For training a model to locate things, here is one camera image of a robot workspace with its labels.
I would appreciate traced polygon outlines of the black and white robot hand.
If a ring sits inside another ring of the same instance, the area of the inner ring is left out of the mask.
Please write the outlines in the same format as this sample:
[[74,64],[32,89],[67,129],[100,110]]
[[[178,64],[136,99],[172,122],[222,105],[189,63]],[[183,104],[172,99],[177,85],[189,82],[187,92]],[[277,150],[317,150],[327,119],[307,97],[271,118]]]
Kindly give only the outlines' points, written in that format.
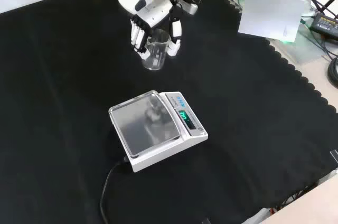
[[182,25],[180,17],[174,13],[174,7],[194,15],[198,5],[186,0],[118,0],[119,4],[130,15],[132,26],[130,43],[134,51],[146,60],[151,52],[146,47],[147,40],[153,34],[153,30],[165,20],[170,21],[170,42],[167,54],[171,57],[177,55],[181,46]]

